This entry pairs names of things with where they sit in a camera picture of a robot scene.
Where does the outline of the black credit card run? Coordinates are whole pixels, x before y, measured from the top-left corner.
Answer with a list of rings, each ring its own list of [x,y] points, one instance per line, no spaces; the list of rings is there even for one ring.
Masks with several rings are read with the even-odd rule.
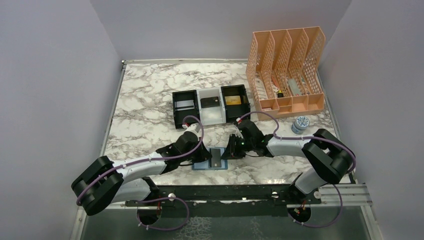
[[[209,166],[211,168],[221,168],[222,167],[221,149],[220,148],[210,148],[209,152],[211,154]]]
[[[220,106],[220,100],[218,96],[205,97],[200,99],[200,105],[202,108],[213,108]]]

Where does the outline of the blue card holder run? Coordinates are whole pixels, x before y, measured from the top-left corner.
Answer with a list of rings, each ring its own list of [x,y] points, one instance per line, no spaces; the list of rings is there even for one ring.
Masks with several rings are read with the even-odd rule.
[[[207,147],[208,152],[211,154],[211,158],[203,162],[194,163],[191,169],[194,171],[206,171],[206,170],[227,170],[228,160],[221,159],[224,153],[224,147]]]

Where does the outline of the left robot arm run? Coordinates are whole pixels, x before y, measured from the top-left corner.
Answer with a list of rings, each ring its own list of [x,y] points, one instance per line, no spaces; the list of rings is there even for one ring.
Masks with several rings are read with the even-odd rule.
[[[139,200],[152,205],[157,191],[149,176],[176,170],[181,163],[200,163],[212,158],[202,139],[193,132],[184,132],[174,143],[149,155],[115,163],[107,156],[92,162],[71,184],[76,204],[89,216],[100,213],[111,203]]]

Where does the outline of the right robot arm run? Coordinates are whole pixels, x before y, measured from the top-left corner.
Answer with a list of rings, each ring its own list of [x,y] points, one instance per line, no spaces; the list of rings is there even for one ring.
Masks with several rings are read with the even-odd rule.
[[[302,203],[310,193],[323,185],[337,185],[356,166],[355,154],[323,128],[313,135],[279,137],[263,134],[250,120],[241,120],[236,127],[240,134],[230,135],[221,155],[224,160],[242,159],[248,152],[255,152],[259,157],[291,156],[308,160],[311,168],[300,174],[286,193],[296,204]]]

